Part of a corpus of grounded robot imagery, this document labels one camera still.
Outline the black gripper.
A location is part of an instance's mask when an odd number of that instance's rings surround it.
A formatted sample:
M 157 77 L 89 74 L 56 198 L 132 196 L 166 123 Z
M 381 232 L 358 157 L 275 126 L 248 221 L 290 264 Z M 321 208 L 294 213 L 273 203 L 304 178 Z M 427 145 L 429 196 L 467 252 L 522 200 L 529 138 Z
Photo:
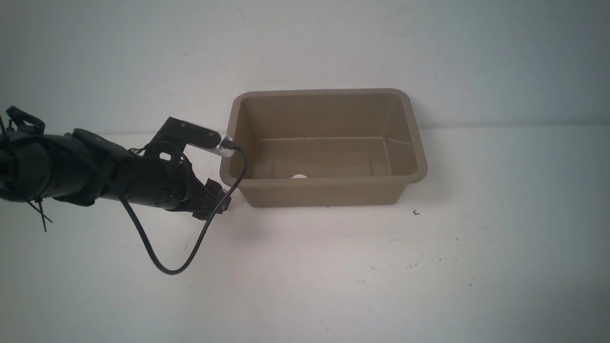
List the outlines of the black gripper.
M 187 212 L 198 220 L 207 220 L 213 210 L 226 211 L 231 198 L 217 207 L 226 194 L 218 182 L 198 180 L 188 162 L 142 156 L 122 162 L 122 196 L 129 203 Z

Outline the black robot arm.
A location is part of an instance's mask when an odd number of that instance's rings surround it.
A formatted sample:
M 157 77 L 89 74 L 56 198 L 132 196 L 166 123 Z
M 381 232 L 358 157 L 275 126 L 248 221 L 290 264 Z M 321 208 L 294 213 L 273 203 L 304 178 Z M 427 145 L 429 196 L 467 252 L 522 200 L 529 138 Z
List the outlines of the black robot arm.
M 226 195 L 218 182 L 196 178 L 183 154 L 190 145 L 218 156 L 234 153 L 233 139 L 169 117 L 143 148 L 126 149 L 93 132 L 45 134 L 45 124 L 11 106 L 1 133 L 1 198 L 10 202 L 53 198 L 89 207 L 98 198 L 190 212 L 206 220 Z

